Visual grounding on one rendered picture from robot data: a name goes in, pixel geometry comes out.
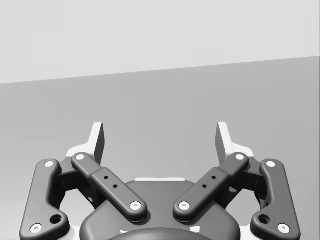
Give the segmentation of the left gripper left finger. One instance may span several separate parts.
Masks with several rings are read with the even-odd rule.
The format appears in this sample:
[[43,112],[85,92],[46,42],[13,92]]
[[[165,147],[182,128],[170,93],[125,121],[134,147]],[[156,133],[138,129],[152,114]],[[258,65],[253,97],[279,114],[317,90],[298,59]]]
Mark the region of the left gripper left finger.
[[67,191],[78,189],[98,208],[104,201],[111,203],[132,223],[147,217],[147,204],[110,169],[101,166],[105,147],[102,122],[95,122],[86,143],[68,150],[65,159],[39,161],[22,218],[19,237],[22,240],[59,240],[71,225],[61,211]]

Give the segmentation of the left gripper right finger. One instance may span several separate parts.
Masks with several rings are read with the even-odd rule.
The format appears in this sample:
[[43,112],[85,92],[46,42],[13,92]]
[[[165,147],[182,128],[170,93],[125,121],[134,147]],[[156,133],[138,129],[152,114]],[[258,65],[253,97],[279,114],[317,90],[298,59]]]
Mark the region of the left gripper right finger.
[[261,240],[299,240],[301,229],[284,164],[276,159],[257,161],[253,151],[232,141],[226,122],[218,122],[215,147],[219,166],[209,170],[173,205],[173,216],[191,222],[215,198],[226,207],[245,189],[254,192],[260,210],[250,232]]

